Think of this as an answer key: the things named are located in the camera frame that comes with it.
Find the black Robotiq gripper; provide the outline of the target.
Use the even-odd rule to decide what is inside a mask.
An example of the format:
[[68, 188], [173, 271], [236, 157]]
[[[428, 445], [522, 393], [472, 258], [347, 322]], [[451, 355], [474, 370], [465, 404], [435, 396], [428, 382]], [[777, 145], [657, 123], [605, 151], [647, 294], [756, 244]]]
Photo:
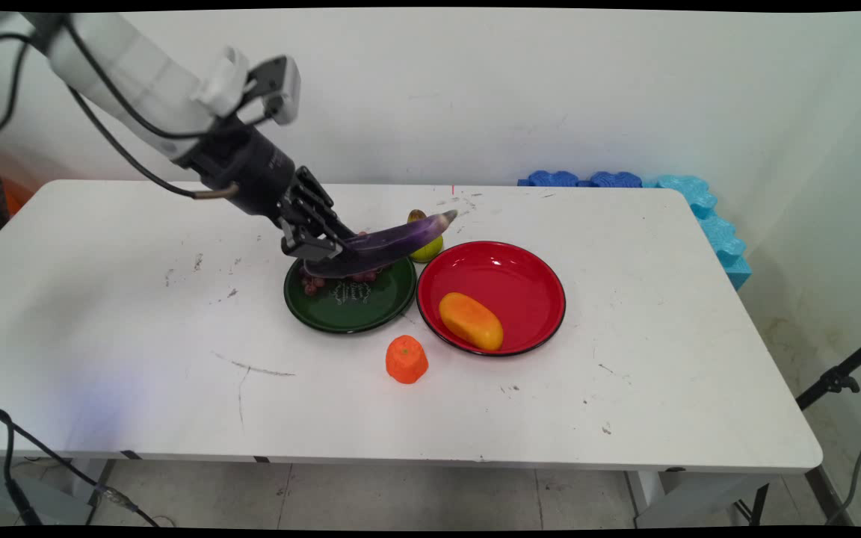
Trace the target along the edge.
[[337, 259], [345, 251], [345, 241], [357, 234], [341, 222], [333, 211], [334, 202], [309, 168], [296, 169], [294, 161], [254, 126], [223, 123], [217, 131], [195, 142], [176, 160], [178, 166], [194, 171], [212, 191], [225, 191], [236, 184], [229, 203], [274, 223], [280, 217], [278, 201], [294, 179], [293, 204], [306, 214], [309, 228], [281, 217], [281, 251], [308, 262]]

